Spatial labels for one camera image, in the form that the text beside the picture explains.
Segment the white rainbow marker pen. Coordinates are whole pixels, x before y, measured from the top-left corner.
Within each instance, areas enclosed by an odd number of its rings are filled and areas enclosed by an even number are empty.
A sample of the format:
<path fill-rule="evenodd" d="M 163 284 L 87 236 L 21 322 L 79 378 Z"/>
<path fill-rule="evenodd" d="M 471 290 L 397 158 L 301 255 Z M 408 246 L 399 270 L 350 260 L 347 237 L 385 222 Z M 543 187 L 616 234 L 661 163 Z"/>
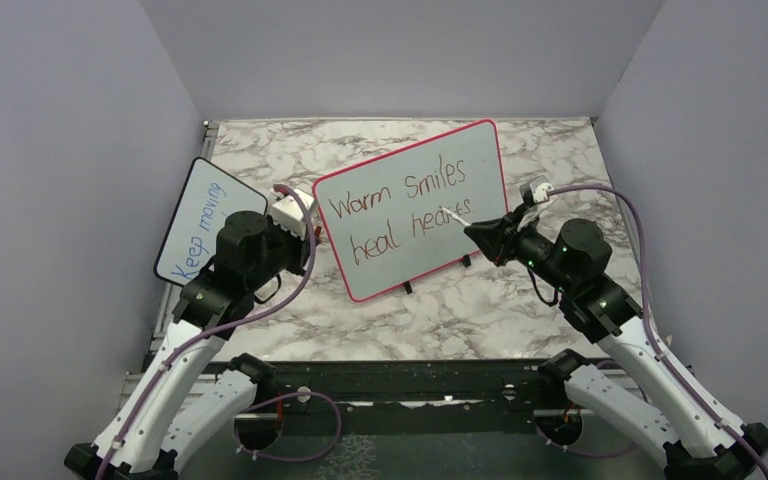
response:
<path fill-rule="evenodd" d="M 470 222 L 468 222 L 467 220 L 461 218 L 456 212 L 451 211 L 450 209 L 448 209 L 446 207 L 443 207 L 443 206 L 440 207 L 440 210 L 443 213 L 445 213 L 448 217 L 450 217 L 453 221 L 457 222 L 458 224 L 460 224 L 464 228 L 471 226 Z"/>

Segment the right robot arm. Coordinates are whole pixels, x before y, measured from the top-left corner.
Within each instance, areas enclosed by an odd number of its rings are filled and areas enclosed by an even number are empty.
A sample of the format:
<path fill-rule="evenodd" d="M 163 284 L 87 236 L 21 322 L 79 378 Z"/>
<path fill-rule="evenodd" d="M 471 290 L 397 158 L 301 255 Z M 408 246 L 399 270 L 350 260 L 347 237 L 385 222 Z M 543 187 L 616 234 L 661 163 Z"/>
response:
<path fill-rule="evenodd" d="M 539 398 L 568 400 L 646 451 L 668 479 L 745 479 L 768 452 L 768 428 L 746 423 L 716 400 L 651 331 L 637 302 L 605 272 L 612 249 L 590 220 L 566 221 L 556 240 L 519 214 L 470 224 L 465 234 L 497 266 L 523 264 L 560 295 L 563 317 L 645 393 L 616 385 L 567 349 L 544 362 Z"/>

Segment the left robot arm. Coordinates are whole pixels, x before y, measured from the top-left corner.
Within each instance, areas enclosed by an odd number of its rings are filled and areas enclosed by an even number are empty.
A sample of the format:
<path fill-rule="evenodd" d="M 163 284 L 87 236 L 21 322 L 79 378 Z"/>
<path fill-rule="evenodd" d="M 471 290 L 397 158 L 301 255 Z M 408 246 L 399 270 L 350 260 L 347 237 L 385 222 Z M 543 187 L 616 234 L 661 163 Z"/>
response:
<path fill-rule="evenodd" d="M 208 264 L 186 284 L 173 321 L 136 389 L 110 424 L 91 442 L 75 444 L 65 467 L 80 479 L 176 479 L 192 456 L 247 407 L 273 401 L 273 369 L 243 354 L 190 406 L 184 404 L 207 365 L 240 326 L 277 313 L 299 294 L 274 306 L 257 291 L 282 272 L 306 286 L 315 261 L 315 227 L 308 207 L 296 202 L 265 214 L 230 215 Z"/>

